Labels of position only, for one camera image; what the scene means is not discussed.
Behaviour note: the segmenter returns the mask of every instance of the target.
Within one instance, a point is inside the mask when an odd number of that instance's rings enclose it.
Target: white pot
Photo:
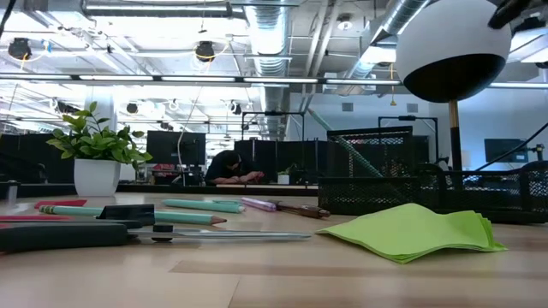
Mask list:
[[[120,180],[120,163],[108,160],[75,159],[74,185],[81,197],[114,195]]]
[[[277,175],[277,183],[281,185],[289,185],[289,175]]]

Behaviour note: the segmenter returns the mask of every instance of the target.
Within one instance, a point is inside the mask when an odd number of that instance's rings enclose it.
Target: red paper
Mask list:
[[[34,205],[34,209],[39,209],[42,205],[63,205],[63,206],[84,206],[87,200],[48,200],[39,201]]]
[[[0,222],[22,222],[22,221],[69,221],[74,220],[72,216],[63,215],[10,215],[0,216]]]

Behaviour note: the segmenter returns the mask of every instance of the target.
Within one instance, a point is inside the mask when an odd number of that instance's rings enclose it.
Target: black mesh organizer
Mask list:
[[[548,222],[547,161],[510,171],[414,166],[410,134],[410,127],[328,132],[329,177],[319,179],[319,206],[332,214],[365,215],[413,202],[437,213],[474,210],[492,222]],[[358,162],[348,144],[383,177]]]
[[[410,177],[319,180],[319,206],[333,214],[364,215],[408,202],[437,213],[474,210],[492,222],[548,222],[548,162],[462,172],[428,164]]]
[[[413,127],[328,131],[328,176],[373,176],[365,158],[382,176],[409,176],[414,169]],[[355,152],[348,151],[352,146]]]

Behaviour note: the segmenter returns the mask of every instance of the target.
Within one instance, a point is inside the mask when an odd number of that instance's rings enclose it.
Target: potted plant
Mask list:
[[[293,171],[297,165],[295,163],[292,163],[287,169],[284,171],[280,171],[277,173],[277,183],[280,185],[289,185],[289,175],[291,175],[291,171]]]
[[[131,163],[137,169],[152,159],[149,153],[139,151],[132,140],[132,136],[139,138],[145,133],[130,133],[129,127],[119,132],[108,126],[101,129],[99,124],[109,118],[97,119],[93,114],[96,108],[97,102],[93,102],[89,110],[77,111],[78,117],[63,115],[71,134],[55,129],[55,138],[47,141],[63,151],[61,158],[74,157],[74,185],[80,196],[112,196],[120,179],[120,163]]]
[[[289,173],[287,170],[277,173],[277,183],[279,185],[289,185]]]

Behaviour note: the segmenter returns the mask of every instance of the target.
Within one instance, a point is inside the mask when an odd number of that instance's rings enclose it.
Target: desk lamp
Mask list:
[[[423,9],[398,39],[396,69],[415,96],[449,103],[453,169],[462,170],[457,101],[481,92],[509,55],[509,22],[530,0],[443,0]]]

